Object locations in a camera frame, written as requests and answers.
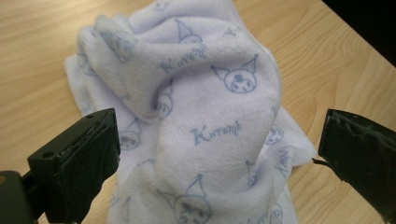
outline wooden surface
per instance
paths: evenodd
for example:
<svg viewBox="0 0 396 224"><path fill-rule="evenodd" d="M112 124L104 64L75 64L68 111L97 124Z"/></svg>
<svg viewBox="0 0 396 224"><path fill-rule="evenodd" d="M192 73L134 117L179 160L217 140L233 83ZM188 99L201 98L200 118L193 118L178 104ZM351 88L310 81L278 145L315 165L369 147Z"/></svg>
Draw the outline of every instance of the wooden surface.
<svg viewBox="0 0 396 224"><path fill-rule="evenodd" d="M97 15L129 15L150 1L0 1L0 170L26 158L80 118L64 71L78 29ZM247 28L273 51L283 105L318 147L328 108L396 131L396 69L319 0L235 0ZM111 177L84 223L106 223ZM381 223L376 211L326 167L290 178L300 223ZM42 217L40 223L47 223Z"/></svg>

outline wooden table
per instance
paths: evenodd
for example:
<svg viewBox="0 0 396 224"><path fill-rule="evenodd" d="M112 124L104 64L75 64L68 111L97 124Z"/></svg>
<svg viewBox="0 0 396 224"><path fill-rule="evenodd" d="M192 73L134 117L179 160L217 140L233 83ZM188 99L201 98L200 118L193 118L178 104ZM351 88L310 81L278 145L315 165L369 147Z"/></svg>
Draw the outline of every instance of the wooden table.
<svg viewBox="0 0 396 224"><path fill-rule="evenodd" d="M77 50L78 29L99 14L129 15L149 2L0 1L0 170L24 174L26 158L80 118L64 71L64 59ZM395 67L322 2L234 2L247 28L275 54L283 106L316 146L328 108L396 130ZM107 180L84 223L106 223L115 182L115 176ZM381 223L326 167L296 168L289 183L301 223Z"/></svg>

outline kuromi character face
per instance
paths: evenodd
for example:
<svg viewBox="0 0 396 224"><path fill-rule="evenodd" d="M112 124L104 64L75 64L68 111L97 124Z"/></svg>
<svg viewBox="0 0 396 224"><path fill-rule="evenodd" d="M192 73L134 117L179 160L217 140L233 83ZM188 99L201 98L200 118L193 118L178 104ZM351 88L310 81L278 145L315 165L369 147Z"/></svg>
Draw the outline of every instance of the kuromi character face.
<svg viewBox="0 0 396 224"><path fill-rule="evenodd" d="M257 57L258 55L255 54L252 60L234 70L220 68L214 65L212 65L211 68L216 75L218 75L219 79L224 81L224 84L229 91L235 93L247 93L253 91L257 85L255 77Z"/></svg>
<svg viewBox="0 0 396 224"><path fill-rule="evenodd" d="M202 175L181 196L159 192L174 210L177 224L205 224L212 216L212 208L206 200L202 186Z"/></svg>
<svg viewBox="0 0 396 224"><path fill-rule="evenodd" d="M202 43L200 36L195 34L192 29L187 27L182 21L176 21L178 25L179 44Z"/></svg>
<svg viewBox="0 0 396 224"><path fill-rule="evenodd" d="M121 150L132 150L140 146L140 134L142 133L138 120L128 127L126 131L120 132Z"/></svg>
<svg viewBox="0 0 396 224"><path fill-rule="evenodd" d="M173 110L172 83L173 83L173 79L161 91L160 96L158 98L158 104L155 106L155 108L160 113L160 119L164 119L165 117L167 117Z"/></svg>
<svg viewBox="0 0 396 224"><path fill-rule="evenodd" d="M271 132L269 133L267 139L265 140L265 144L273 145L279 142L280 140L282 140L284 135L285 134L283 133L283 130L274 124L274 127L272 127Z"/></svg>
<svg viewBox="0 0 396 224"><path fill-rule="evenodd" d="M204 224L211 216L209 205L200 196L182 196L175 201L174 215L177 224Z"/></svg>

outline kuromi print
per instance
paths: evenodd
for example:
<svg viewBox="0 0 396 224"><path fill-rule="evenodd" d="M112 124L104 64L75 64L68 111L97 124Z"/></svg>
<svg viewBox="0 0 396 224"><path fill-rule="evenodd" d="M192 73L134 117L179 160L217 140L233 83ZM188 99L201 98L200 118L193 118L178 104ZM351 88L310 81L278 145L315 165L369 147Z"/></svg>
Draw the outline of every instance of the kuromi print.
<svg viewBox="0 0 396 224"><path fill-rule="evenodd" d="M121 150L132 150L140 146L140 134L142 130L138 119L129 125L126 131L120 132Z"/></svg>
<svg viewBox="0 0 396 224"><path fill-rule="evenodd" d="M106 41L108 47L114 51L121 63L127 63L131 59L134 43L130 42L126 33L102 32L100 35Z"/></svg>
<svg viewBox="0 0 396 224"><path fill-rule="evenodd" d="M111 196L111 201L110 201L110 207L116 205L116 203L120 200L119 196L117 196L116 194L113 194Z"/></svg>
<svg viewBox="0 0 396 224"><path fill-rule="evenodd" d="M202 178L202 175L198 175L181 196L159 191L169 207L174 210L177 224L205 224L212 216L212 208L206 199Z"/></svg>
<svg viewBox="0 0 396 224"><path fill-rule="evenodd" d="M211 68L218 75L219 79L224 81L225 86L231 92L247 93L256 88L256 61L258 54L255 54L253 59L243 64L236 69L228 69L216 67L212 65Z"/></svg>
<svg viewBox="0 0 396 224"><path fill-rule="evenodd" d="M158 104L155 108L160 113L160 119L167 117L173 110L173 99L172 99L172 88L173 79L171 79L168 85L161 91L158 98Z"/></svg>
<svg viewBox="0 0 396 224"><path fill-rule="evenodd" d="M179 44L190 44L190 43L202 43L203 40L200 36L195 34L192 29L187 27L182 21L176 20L178 26L178 43Z"/></svg>
<svg viewBox="0 0 396 224"><path fill-rule="evenodd" d="M201 129L196 129L196 128L191 129L190 133L194 135L195 146L197 146L202 142L210 142L212 141L212 139L226 134L238 135L240 130L241 130L241 125L239 125L239 121L236 120L235 125L218 127L217 129L209 133L206 131L206 126L202 127Z"/></svg>
<svg viewBox="0 0 396 224"><path fill-rule="evenodd" d="M159 12L164 11L169 6L169 4L171 4L171 3L170 2L156 2L154 4L154 10L159 11Z"/></svg>
<svg viewBox="0 0 396 224"><path fill-rule="evenodd" d="M114 107L120 131L107 223L298 223L287 179L317 151L237 12L232 0L154 0L81 29L65 63L73 96L80 111Z"/></svg>
<svg viewBox="0 0 396 224"><path fill-rule="evenodd" d="M90 63L88 62L87 55L84 53L82 47L84 46L84 42L79 42L78 43L78 66L81 68L82 73L84 73L87 76L96 76L95 72L93 72Z"/></svg>
<svg viewBox="0 0 396 224"><path fill-rule="evenodd" d="M278 203L274 205L271 211L270 224L282 224L283 211Z"/></svg>
<svg viewBox="0 0 396 224"><path fill-rule="evenodd" d="M248 171L248 176L247 176L247 185L249 187L253 187L254 184L256 183L257 179L257 171L254 167L256 163L251 162L251 161L246 161L247 165L247 171Z"/></svg>
<svg viewBox="0 0 396 224"><path fill-rule="evenodd" d="M284 135L285 134L283 133L283 130L274 124L274 126L271 129L271 132L269 133L267 139L265 140L265 144L273 145L279 142L280 140L282 140Z"/></svg>

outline wood grain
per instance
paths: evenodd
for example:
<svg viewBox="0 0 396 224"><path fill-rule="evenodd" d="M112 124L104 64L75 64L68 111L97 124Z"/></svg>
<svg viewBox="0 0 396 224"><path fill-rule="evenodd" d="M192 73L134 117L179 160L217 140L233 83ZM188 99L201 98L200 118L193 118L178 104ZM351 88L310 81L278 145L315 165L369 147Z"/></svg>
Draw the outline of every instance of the wood grain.
<svg viewBox="0 0 396 224"><path fill-rule="evenodd" d="M318 146L328 108L396 130L396 69L318 0L234 0L247 28L276 56L283 105ZM97 15L131 12L148 0L0 1L0 170L28 171L26 158L80 118L64 59ZM112 176L84 223L106 223ZM294 169L300 223L382 223L326 167ZM48 223L44 217L40 223Z"/></svg>

